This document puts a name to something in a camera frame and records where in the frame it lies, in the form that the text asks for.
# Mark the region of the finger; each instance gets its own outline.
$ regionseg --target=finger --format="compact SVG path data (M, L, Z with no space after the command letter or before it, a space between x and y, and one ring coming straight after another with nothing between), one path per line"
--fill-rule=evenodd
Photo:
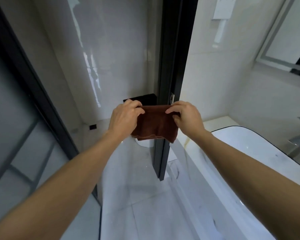
M174 102L172 105L186 105L186 104L187 104L187 102L179 100L179 101Z
M176 126L179 127L179 125L181 123L181 118L177 115L172 115L172 118L173 118L174 122L176 123Z
M129 103L129 106L131 106L132 108L136 108L138 106L142 106L142 103L138 100L134 100L131 103Z
M127 99L123 104L124 104L124 105L127 105L127 104L130 104L131 102L132 102L131 99Z
M136 108L135 111L136 111L136 114L137 114L138 116L139 116L140 114L144 114L144 113L145 113L145 111L143 110L143 108Z
M169 114L171 112L179 112L179 113L181 113L182 108L183 108L182 105L174 105L174 106L172 106L172 107L170 107L170 108L168 108L166 110L166 114Z

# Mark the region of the white tile floor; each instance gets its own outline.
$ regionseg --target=white tile floor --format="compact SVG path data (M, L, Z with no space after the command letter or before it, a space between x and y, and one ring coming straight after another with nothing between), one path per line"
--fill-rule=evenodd
M91 145L100 136L88 131ZM150 149L125 139L110 157L101 180L101 239L194 239L173 195L168 179L159 181L151 163Z

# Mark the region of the glossy wall tile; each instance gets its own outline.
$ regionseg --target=glossy wall tile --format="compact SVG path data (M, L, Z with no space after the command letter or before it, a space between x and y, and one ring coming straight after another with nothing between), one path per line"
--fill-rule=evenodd
M86 124L147 92L147 0L34 0Z

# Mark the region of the brown towel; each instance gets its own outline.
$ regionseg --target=brown towel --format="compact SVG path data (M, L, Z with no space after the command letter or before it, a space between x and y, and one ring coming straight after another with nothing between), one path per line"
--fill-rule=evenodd
M147 139L167 139L173 143L178 134L178 127L172 116L178 112L166 114L165 111L171 105L142 106L145 113L138 116L136 128L131 133L138 141Z

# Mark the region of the person's right hand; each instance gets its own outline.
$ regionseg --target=person's right hand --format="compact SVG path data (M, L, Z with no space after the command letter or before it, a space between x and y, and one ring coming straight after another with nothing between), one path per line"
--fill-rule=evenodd
M180 130L189 138L193 139L205 131L201 115L197 108L189 102L177 101L166 110L166 114L179 112L181 117L173 115L173 119Z

